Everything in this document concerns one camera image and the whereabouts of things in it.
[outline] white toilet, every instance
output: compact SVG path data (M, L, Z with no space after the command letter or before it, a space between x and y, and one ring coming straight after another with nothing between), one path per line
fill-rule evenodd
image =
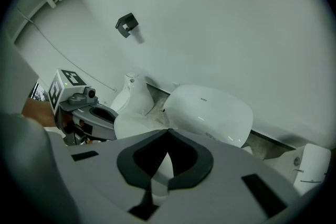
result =
M252 110L242 100L204 86L178 87L163 109L169 126L136 113L122 113L114 122L117 138L169 127L241 147L253 122Z
M144 80L138 74L127 73L124 88L114 99L110 108L119 115L127 112L146 115L153 106L153 98Z
M264 163L288 179L303 195L324 181L330 162L330 150L312 144L283 153Z

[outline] toilet paper holder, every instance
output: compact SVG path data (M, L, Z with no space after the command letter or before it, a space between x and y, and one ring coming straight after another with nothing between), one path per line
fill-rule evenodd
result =
M138 24L139 23L134 15L132 13L128 13L127 15L119 18L115 28L123 35L124 38L127 38L130 35L129 31L133 30Z

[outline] wall-mounted toilet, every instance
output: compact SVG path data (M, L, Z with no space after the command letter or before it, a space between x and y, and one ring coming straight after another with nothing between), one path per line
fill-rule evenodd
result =
M324 181L330 156L330 150L307 144L278 158L266 159L264 163L289 180L303 195Z
M111 109L119 115L135 112L146 115L154 106L153 98L145 81L135 73L127 73L124 88L111 104Z
M204 86L178 87L163 109L169 126L135 113L119 115L114 122L117 138L169 127L241 147L253 123L252 110L242 100Z

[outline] gray floor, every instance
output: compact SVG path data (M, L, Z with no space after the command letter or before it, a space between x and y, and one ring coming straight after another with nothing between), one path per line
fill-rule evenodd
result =
M164 113L161 111L163 104L168 98L168 94L161 92L157 88L150 85L148 85L148 90L153 97L155 105L152 110L147 114L147 116L168 126L169 122L164 116ZM250 133L243 147L245 146L250 146L253 155L260 159L276 158L289 150L286 147L273 143L269 139L264 139L252 133Z

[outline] toilet lid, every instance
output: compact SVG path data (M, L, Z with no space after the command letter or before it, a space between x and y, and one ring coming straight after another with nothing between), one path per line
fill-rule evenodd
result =
M114 131L117 139L163 129L168 129L168 127L147 116L134 112L120 114L114 121Z

